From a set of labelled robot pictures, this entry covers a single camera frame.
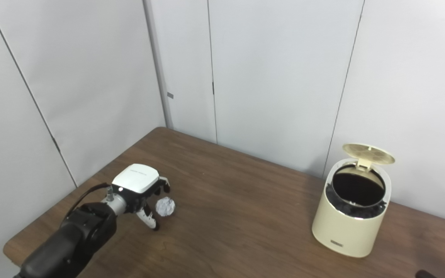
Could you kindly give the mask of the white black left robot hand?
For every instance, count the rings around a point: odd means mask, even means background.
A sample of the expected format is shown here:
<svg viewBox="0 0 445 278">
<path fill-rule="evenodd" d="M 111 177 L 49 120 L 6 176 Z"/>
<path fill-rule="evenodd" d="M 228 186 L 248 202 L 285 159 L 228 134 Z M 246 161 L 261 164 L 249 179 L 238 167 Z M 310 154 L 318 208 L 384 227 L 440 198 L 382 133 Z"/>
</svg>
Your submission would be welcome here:
<svg viewBox="0 0 445 278">
<path fill-rule="evenodd" d="M 157 231 L 160 226 L 147 200 L 152 195 L 160 195 L 162 191 L 171 191 L 171 184 L 166 177 L 160 176 L 150 166 L 132 164 L 113 179 L 103 202 L 117 217 L 122 214 L 136 214 L 147 227 Z"/>
</svg>

